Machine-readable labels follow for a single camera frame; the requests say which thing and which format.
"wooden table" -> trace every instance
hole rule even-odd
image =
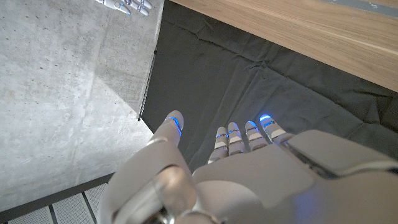
[[[172,1],[398,92],[397,0]]]

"concrete wall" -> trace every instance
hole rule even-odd
[[[110,174],[151,137],[136,112],[163,8],[152,3],[145,17],[2,1],[0,211]]]

